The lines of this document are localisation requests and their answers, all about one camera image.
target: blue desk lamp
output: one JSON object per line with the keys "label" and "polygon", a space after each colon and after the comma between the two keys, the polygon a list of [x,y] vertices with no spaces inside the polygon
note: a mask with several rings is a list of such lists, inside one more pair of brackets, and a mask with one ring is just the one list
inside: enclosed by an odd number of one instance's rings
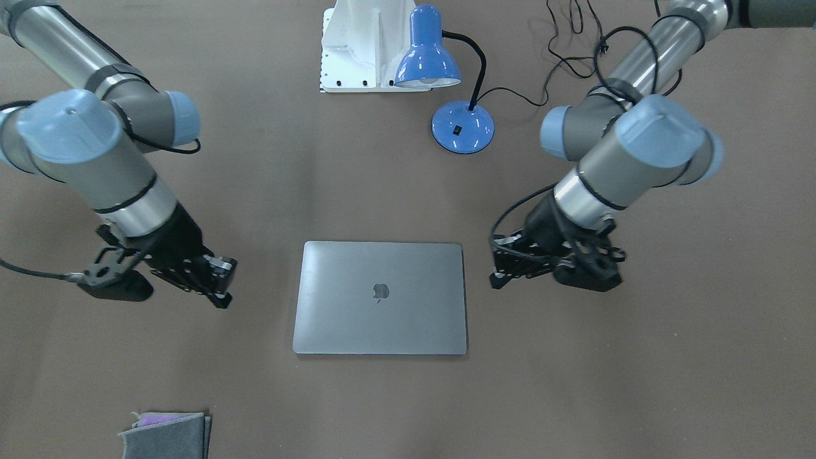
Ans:
{"label": "blue desk lamp", "polygon": [[439,145],[458,154],[473,154],[493,139],[493,118],[476,100],[485,79],[485,53],[471,38],[442,30],[442,17],[433,5],[419,5],[410,14],[410,50],[397,67],[394,85],[399,87],[445,87],[462,78],[442,38],[465,42],[479,55],[481,70],[470,101],[455,100],[437,110],[431,132]]}

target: robotic arm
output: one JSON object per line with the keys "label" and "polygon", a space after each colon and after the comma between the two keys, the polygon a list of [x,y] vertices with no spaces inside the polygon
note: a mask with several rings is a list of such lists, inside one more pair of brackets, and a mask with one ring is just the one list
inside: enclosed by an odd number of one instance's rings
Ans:
{"label": "robotic arm", "polygon": [[143,156],[197,151],[173,148],[197,142],[195,104],[183,93],[157,91],[54,1],[0,0],[0,20],[0,33],[74,88],[32,105],[0,105],[0,160],[64,182],[103,221],[99,255],[64,280],[97,298],[143,301],[153,287],[134,268],[145,261],[160,279],[226,308],[237,262],[204,246],[201,230]]}
{"label": "robotic arm", "polygon": [[522,229],[509,237],[492,234],[493,288],[548,273],[559,283],[599,292],[619,285],[618,263],[626,254],[608,238],[614,217],[649,188],[705,180],[724,154],[716,134],[653,93],[725,29],[811,26],[814,0],[672,1],[650,40],[602,78],[581,105],[557,107],[544,119],[544,149],[577,164]]}

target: folded cloth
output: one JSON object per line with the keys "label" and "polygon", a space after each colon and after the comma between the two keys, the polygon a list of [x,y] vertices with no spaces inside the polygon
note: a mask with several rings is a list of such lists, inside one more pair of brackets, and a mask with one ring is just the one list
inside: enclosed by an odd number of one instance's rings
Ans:
{"label": "folded cloth", "polygon": [[122,459],[206,459],[209,416],[202,412],[146,412],[136,416],[133,429],[119,434],[125,442]]}

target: laptop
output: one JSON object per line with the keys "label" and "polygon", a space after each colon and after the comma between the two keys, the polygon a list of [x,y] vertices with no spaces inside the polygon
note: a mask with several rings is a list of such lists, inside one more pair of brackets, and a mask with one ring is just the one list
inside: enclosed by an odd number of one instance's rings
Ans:
{"label": "laptop", "polygon": [[462,248],[448,243],[307,242],[292,350],[465,354]]}

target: white metal bracket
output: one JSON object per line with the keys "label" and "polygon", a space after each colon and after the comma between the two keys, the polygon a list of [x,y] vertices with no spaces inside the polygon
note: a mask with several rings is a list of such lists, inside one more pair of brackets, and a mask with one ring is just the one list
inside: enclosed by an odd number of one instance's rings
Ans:
{"label": "white metal bracket", "polygon": [[410,48],[414,0],[337,0],[323,13],[322,92],[417,92],[394,86]]}

